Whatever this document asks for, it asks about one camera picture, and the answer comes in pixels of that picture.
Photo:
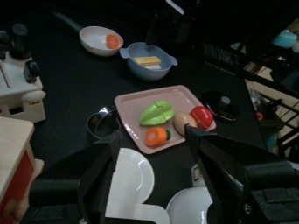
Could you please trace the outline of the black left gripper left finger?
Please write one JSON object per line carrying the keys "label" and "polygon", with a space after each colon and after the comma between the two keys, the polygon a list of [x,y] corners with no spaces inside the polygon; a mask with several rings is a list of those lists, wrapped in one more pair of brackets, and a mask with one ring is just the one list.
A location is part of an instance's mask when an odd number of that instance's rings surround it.
{"label": "black left gripper left finger", "polygon": [[122,134],[100,138],[84,149],[87,169],[79,180],[79,210],[87,224],[104,224],[112,174],[116,170]]}

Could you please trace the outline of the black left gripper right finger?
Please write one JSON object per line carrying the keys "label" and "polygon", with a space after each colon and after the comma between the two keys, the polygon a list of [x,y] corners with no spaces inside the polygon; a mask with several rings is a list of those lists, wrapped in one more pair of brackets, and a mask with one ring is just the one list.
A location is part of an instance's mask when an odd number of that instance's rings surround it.
{"label": "black left gripper right finger", "polygon": [[184,126],[184,138],[212,199],[208,223],[255,224],[255,185],[244,158],[254,151],[250,145],[191,125]]}

